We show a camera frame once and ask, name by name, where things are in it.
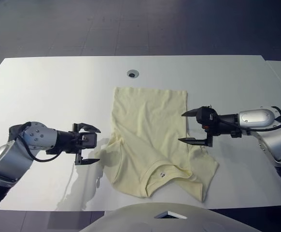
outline white table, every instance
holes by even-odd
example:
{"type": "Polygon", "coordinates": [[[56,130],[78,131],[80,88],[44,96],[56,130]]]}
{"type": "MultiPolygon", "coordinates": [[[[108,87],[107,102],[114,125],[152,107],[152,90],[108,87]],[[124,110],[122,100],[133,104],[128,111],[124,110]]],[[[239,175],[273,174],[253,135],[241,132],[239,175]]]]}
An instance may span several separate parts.
{"type": "MultiPolygon", "coordinates": [[[[281,108],[281,82],[261,56],[7,58],[0,65],[0,145],[11,125],[27,121],[63,131],[74,122],[88,123],[102,131],[98,145],[106,144],[116,86],[187,90],[189,109],[211,104],[219,114],[261,105],[281,108]],[[140,76],[128,78],[131,69],[140,76]]],[[[195,119],[189,126],[196,138],[205,137],[195,119]]],[[[204,203],[173,183],[149,199],[122,194],[97,164],[76,168],[74,155],[63,153],[52,162],[34,162],[0,209],[114,210],[143,202],[205,208],[281,205],[281,180],[256,139],[222,135],[208,151],[220,167],[204,203]]],[[[94,152],[83,154],[93,157],[94,152]]]]}

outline pale yellow shirt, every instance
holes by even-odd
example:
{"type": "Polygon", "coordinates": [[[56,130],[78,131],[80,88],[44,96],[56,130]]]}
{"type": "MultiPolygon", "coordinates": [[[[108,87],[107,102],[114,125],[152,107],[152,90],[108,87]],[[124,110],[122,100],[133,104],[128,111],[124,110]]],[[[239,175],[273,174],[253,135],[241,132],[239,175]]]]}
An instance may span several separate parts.
{"type": "Polygon", "coordinates": [[[97,153],[112,186],[150,197],[170,180],[204,201],[218,163],[204,147],[180,142],[187,136],[186,91],[117,87],[112,137],[97,153]]]}

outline floor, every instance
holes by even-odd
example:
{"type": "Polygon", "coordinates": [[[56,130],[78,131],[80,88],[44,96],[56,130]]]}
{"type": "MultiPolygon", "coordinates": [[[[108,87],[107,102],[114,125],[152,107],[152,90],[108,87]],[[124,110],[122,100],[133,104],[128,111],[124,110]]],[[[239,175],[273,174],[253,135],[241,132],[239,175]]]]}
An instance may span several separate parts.
{"type": "MultiPolygon", "coordinates": [[[[0,0],[0,63],[9,57],[137,55],[281,60],[281,0],[0,0]]],[[[262,214],[251,212],[219,213],[245,223],[252,219],[243,215],[262,214]]],[[[0,232],[77,232],[103,214],[0,211],[0,232]]],[[[281,221],[272,221],[252,226],[277,231],[281,221]]]]}

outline yellow t-shirt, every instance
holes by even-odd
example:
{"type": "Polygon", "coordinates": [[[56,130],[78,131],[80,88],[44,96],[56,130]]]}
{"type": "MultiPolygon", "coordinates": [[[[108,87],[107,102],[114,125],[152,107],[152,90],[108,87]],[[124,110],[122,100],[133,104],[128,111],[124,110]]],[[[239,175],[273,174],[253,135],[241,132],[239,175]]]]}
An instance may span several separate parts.
{"type": "Polygon", "coordinates": [[[203,201],[218,163],[204,147],[180,142],[187,136],[186,91],[117,87],[112,137],[97,153],[112,186],[150,197],[170,180],[203,201]]]}

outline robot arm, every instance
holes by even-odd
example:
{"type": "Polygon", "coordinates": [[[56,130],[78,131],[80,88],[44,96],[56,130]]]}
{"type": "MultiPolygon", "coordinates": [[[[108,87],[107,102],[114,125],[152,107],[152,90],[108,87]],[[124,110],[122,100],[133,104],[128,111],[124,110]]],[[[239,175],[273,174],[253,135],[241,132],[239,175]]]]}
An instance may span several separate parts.
{"type": "Polygon", "coordinates": [[[7,192],[30,168],[33,161],[47,162],[61,152],[76,154],[75,165],[91,164],[98,159],[83,159],[82,150],[97,145],[99,129],[84,123],[73,124],[72,131],[65,132],[46,127],[39,122],[27,122],[9,129],[7,144],[0,147],[0,202],[7,192]],[[55,155],[50,159],[38,159],[39,151],[55,155]]]}
{"type": "Polygon", "coordinates": [[[207,133],[207,138],[181,138],[191,145],[212,146],[213,136],[230,134],[232,138],[252,135],[259,141],[259,146],[276,168],[281,177],[281,110],[269,108],[242,111],[232,115],[218,115],[211,107],[200,107],[185,112],[183,116],[195,116],[197,122],[207,133]]]}

